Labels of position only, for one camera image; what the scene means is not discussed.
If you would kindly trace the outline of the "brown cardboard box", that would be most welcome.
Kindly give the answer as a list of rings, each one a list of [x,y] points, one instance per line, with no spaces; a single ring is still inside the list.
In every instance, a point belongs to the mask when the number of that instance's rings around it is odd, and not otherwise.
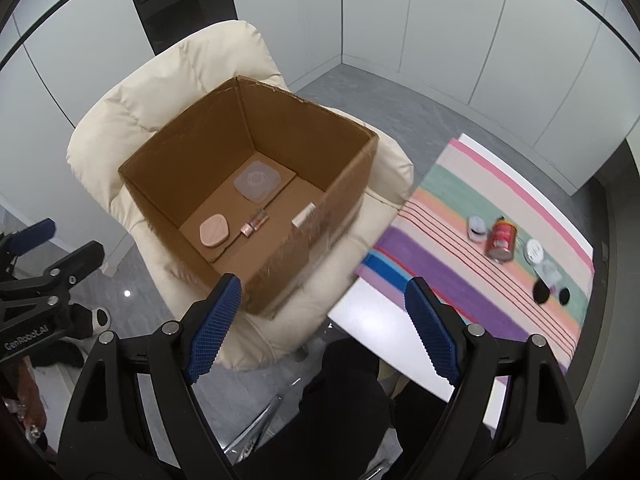
[[[352,221],[378,138],[279,88],[234,77],[146,141],[119,172],[194,278],[226,273],[270,318]]]

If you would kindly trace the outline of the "small black round puff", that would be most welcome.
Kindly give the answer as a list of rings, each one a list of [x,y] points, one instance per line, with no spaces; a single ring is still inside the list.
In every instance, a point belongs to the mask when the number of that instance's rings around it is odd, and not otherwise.
[[[558,291],[558,301],[562,307],[566,307],[570,302],[570,290],[563,287]]]

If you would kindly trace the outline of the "small rose gold bottle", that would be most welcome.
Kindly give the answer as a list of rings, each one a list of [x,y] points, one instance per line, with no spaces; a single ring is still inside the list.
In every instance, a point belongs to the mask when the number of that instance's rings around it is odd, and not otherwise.
[[[245,237],[251,237],[259,231],[268,220],[268,214],[262,208],[259,208],[258,211],[252,215],[252,218],[241,226],[240,232]]]

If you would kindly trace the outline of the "white round compact case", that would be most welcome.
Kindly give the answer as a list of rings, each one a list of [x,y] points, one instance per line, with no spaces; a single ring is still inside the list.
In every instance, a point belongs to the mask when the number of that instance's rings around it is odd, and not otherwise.
[[[533,238],[526,240],[523,254],[531,266],[539,266],[544,261],[544,248],[538,240]]]

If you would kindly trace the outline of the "red metal can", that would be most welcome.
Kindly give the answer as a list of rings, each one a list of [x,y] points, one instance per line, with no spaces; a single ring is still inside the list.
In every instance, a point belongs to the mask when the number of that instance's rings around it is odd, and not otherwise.
[[[504,263],[514,259],[518,227],[500,217],[492,226],[486,244],[486,256],[491,260]]]

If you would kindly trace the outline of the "clear oval plastic case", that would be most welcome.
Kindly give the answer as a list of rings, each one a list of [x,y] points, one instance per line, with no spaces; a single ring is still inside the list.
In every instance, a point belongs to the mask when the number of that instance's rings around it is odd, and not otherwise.
[[[484,243],[487,240],[488,229],[486,222],[479,216],[471,216],[466,222],[466,232],[473,243]]]

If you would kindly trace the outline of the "chrome chair leg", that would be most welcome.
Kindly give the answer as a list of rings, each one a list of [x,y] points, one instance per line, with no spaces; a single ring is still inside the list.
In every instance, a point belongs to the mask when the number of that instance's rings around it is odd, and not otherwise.
[[[235,465],[252,454],[262,440],[283,402],[284,394],[277,393],[262,411],[224,448],[227,460]]]

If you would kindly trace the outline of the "white table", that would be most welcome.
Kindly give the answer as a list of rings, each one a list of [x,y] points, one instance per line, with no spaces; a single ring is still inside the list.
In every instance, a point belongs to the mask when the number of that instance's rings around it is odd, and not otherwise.
[[[537,339],[567,370],[593,249],[546,196],[469,136],[451,140],[357,268],[331,321],[448,399],[472,338]]]

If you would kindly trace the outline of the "striped colourful blanket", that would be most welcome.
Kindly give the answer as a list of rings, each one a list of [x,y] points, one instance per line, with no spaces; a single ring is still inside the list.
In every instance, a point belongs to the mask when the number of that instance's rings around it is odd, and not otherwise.
[[[500,217],[518,227],[514,259],[500,263],[473,243],[466,222],[479,216],[491,228]],[[545,304],[533,300],[538,276],[525,259],[526,240],[562,273]],[[593,248],[570,220],[517,171],[471,138],[451,140],[423,181],[374,243],[357,274],[394,304],[404,303],[410,278],[420,276],[465,321],[494,336],[524,340],[541,334],[568,370],[592,292]],[[567,287],[562,307],[558,291]]]

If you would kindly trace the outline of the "clear frosted plastic cup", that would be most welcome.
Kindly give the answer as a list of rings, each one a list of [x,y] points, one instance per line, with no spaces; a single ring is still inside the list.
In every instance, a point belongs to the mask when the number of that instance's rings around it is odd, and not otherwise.
[[[549,288],[559,284],[562,281],[562,273],[558,270],[556,265],[547,259],[541,261],[541,263],[536,264],[534,266],[534,270],[541,279]]]

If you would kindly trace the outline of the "frosted square plastic lid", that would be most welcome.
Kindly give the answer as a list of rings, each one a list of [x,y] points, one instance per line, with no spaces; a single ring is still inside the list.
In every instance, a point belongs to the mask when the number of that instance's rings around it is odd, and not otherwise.
[[[262,203],[280,185],[278,170],[254,160],[234,179],[235,189],[254,204]]]

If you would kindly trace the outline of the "black trouser leg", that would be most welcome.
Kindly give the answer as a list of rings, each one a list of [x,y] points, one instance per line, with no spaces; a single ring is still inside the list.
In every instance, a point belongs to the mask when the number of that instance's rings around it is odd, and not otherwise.
[[[384,477],[403,479],[447,403],[409,382],[394,398],[378,382],[380,359],[352,338],[326,347],[297,415],[235,466],[242,479],[357,479],[394,428],[401,454]]]

